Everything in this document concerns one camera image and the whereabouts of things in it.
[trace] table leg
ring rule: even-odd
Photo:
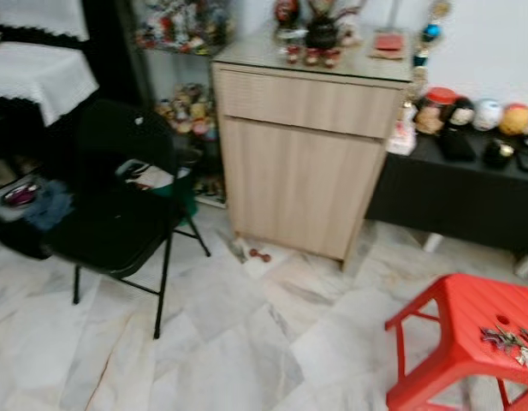
[[[517,275],[517,277],[528,278],[528,256],[524,257],[517,263],[517,265],[514,267],[514,273]]]
[[[427,237],[427,241],[424,244],[424,251],[426,253],[434,253],[438,246],[441,245],[442,239],[444,237],[440,234],[431,233],[429,234],[429,237]]]

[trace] red plastic stool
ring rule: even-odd
[[[438,305],[438,317],[419,311],[431,300]],[[409,315],[437,321],[442,335],[436,350],[405,375],[402,320]],[[528,387],[528,367],[515,360],[519,348],[507,355],[491,342],[482,341],[481,327],[495,330],[496,324],[515,335],[519,328],[528,330],[526,287],[466,274],[450,274],[433,283],[385,323],[386,330],[396,328],[399,357],[399,381],[387,394],[389,410],[455,410],[428,401],[460,379],[478,374],[497,378],[505,410],[528,410],[528,390],[509,402],[503,383],[506,379]]]

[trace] marble floor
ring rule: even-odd
[[[273,260],[241,262],[225,211],[203,207],[196,222],[213,255],[175,237],[158,341],[155,297],[84,271],[74,307],[70,264],[0,247],[0,411],[386,410],[396,353],[385,319],[449,272],[528,285],[509,253],[447,239],[427,254],[418,233],[383,223],[365,225],[342,273],[253,241],[243,246]],[[161,258],[132,280],[157,287]],[[434,327],[407,320],[409,369],[437,344]],[[437,401],[501,409],[489,378]]]

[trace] chair backrest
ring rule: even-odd
[[[81,116],[81,156],[87,152],[120,155],[153,164],[175,176],[174,132],[157,113],[110,100],[97,100]]]

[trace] white wall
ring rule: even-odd
[[[238,37],[254,32],[272,16],[274,0],[236,2]],[[391,3],[392,0],[368,0],[362,22],[385,25]],[[447,86],[470,98],[528,104],[528,0],[453,3],[452,13],[443,24],[445,38],[430,56],[430,85]],[[421,29],[431,4],[432,0],[401,0],[397,25]],[[207,68],[202,57],[149,53],[157,96],[169,97],[178,80],[204,82]]]

